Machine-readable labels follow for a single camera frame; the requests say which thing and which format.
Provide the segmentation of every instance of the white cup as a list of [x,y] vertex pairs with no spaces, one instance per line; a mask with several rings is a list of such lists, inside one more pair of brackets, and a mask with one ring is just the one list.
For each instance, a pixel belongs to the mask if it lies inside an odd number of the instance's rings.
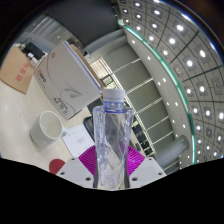
[[40,147],[48,147],[66,134],[60,118],[52,111],[44,111],[31,128],[31,137]]

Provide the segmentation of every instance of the clear plastic bottle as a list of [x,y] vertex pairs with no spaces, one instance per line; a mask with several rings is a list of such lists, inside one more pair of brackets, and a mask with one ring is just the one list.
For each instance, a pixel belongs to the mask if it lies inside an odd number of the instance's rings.
[[123,89],[104,89],[104,105],[93,109],[99,180],[108,190],[120,187],[126,165],[134,110],[124,98]]

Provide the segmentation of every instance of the bottle cap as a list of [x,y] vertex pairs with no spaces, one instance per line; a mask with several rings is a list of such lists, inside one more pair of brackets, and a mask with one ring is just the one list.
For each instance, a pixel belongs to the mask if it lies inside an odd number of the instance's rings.
[[124,102],[125,90],[124,89],[104,89],[103,101],[106,102]]

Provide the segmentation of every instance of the ceiling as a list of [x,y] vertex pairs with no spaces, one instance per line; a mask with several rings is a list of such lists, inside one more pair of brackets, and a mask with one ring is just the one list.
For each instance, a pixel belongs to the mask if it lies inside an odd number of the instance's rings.
[[[224,122],[220,119],[224,113],[224,71],[214,45],[194,22],[163,2],[118,0],[118,4],[124,24],[159,53],[184,91],[195,129],[195,161],[220,158],[224,153]],[[190,165],[186,161],[192,158],[188,156],[181,156],[181,167]]]

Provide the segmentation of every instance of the white table surface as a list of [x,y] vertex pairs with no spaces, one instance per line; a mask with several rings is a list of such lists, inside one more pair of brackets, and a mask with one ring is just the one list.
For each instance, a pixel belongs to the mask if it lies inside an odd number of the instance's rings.
[[66,121],[45,96],[33,76],[27,94],[0,81],[0,153],[2,158],[31,164],[49,171],[53,159],[67,161],[71,154],[62,139],[48,148],[37,146],[31,139],[33,122],[46,110],[55,112],[65,128],[83,123],[91,116],[87,107]]

